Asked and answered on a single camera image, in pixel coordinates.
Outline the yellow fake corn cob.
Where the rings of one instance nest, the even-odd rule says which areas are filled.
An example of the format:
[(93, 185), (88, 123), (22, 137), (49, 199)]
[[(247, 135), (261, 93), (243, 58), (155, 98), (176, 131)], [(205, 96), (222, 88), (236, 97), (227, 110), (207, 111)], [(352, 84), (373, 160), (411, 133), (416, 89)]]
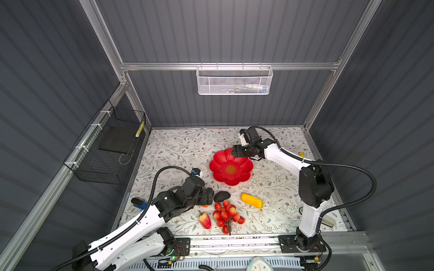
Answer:
[(242, 202), (244, 202), (246, 204), (249, 204), (249, 205), (251, 205), (251, 206), (253, 206), (255, 208), (258, 208), (258, 209), (262, 209), (263, 208), (263, 201), (260, 200), (260, 199), (258, 199), (258, 198), (256, 198), (255, 196), (242, 193), (240, 199), (241, 199)]

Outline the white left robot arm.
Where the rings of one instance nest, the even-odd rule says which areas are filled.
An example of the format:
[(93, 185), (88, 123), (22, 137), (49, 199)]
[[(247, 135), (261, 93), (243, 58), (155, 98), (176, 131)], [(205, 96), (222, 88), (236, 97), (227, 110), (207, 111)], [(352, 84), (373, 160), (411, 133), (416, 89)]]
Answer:
[(168, 255), (175, 237), (165, 223), (194, 206), (213, 203), (214, 191), (198, 176), (177, 189), (160, 192), (139, 215), (89, 246), (75, 247), (75, 271), (121, 271), (146, 257)]

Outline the dark fake avocado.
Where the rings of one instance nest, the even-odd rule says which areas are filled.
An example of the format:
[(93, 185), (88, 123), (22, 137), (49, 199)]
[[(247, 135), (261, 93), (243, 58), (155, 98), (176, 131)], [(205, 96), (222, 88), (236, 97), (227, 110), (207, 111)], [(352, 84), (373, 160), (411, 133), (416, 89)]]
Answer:
[(224, 202), (226, 200), (229, 200), (230, 197), (231, 197), (231, 194), (229, 192), (220, 191), (220, 192), (215, 193), (213, 200), (215, 203), (221, 203), (221, 202)]

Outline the red fake grape bunch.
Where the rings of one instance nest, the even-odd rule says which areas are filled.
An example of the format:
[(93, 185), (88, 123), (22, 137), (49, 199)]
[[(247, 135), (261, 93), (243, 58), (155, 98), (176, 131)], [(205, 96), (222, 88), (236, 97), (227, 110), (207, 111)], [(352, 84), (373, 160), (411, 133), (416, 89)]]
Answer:
[(231, 235), (236, 225), (245, 223), (245, 218), (237, 212), (237, 208), (229, 200), (215, 203), (212, 217), (217, 227), (226, 235)]

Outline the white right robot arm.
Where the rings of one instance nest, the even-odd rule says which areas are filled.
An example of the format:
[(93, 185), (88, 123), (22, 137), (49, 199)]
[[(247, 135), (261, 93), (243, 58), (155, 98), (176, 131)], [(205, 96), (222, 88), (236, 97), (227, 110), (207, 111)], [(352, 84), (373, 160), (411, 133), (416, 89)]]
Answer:
[(266, 159), (282, 166), (298, 177), (298, 195), (303, 202), (302, 219), (296, 229), (295, 243), (301, 252), (310, 251), (321, 241), (319, 231), (322, 212), (334, 192), (327, 172), (317, 161), (307, 160), (281, 147), (272, 133), (260, 126), (242, 129), (240, 144), (234, 145), (235, 158)]

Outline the red fake strawberry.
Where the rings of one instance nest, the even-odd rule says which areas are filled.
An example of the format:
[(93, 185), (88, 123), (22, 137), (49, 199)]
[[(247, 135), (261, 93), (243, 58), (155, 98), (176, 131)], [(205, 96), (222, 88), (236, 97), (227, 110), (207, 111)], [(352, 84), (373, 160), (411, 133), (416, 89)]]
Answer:
[(205, 229), (211, 229), (212, 227), (210, 216), (206, 212), (200, 214), (199, 222)]

